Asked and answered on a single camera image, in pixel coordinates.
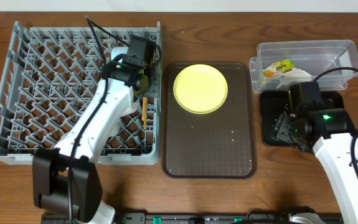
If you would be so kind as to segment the green snack wrapper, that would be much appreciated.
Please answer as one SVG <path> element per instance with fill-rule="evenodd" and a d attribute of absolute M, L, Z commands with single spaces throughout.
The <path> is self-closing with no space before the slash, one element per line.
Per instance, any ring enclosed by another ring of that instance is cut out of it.
<path fill-rule="evenodd" d="M 288 72 L 293 68 L 295 68 L 294 63 L 289 59 L 285 59 L 272 63 L 268 68 L 263 70 L 263 75 L 267 78 L 273 78 L 279 74 Z"/>

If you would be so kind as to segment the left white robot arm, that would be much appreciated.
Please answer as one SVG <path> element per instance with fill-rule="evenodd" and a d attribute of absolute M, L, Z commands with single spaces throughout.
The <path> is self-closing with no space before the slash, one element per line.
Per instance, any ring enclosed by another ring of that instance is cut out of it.
<path fill-rule="evenodd" d="M 118 133 L 121 117 L 135 112 L 149 89 L 150 62 L 110 61 L 90 104 L 53 149 L 40 148 L 32 160 L 34 205 L 68 216 L 69 222 L 112 223 L 115 209 L 102 200 L 97 172 L 107 139 Z"/>

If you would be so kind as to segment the white tissue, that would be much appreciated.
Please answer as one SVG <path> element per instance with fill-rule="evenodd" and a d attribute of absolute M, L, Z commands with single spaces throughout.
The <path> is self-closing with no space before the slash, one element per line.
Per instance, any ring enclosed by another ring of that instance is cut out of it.
<path fill-rule="evenodd" d="M 287 72 L 279 74 L 277 78 L 280 82 L 276 88 L 284 89 L 294 83 L 309 82 L 312 79 L 312 75 L 302 69 L 292 68 Z"/>

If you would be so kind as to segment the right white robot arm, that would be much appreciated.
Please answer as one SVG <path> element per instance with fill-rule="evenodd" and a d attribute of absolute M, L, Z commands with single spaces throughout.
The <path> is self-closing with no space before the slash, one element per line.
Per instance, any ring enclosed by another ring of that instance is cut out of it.
<path fill-rule="evenodd" d="M 342 109 L 311 110 L 296 118 L 281 114 L 273 137 L 314 154 L 334 192 L 344 223 L 358 223 L 358 138 Z"/>

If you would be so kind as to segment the light blue bowl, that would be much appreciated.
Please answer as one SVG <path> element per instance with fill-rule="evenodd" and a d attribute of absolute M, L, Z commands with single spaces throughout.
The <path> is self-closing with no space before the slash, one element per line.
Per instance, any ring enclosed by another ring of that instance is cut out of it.
<path fill-rule="evenodd" d="M 129 47 L 113 47 L 111 50 L 111 60 L 123 63 L 123 60 L 127 56 Z"/>

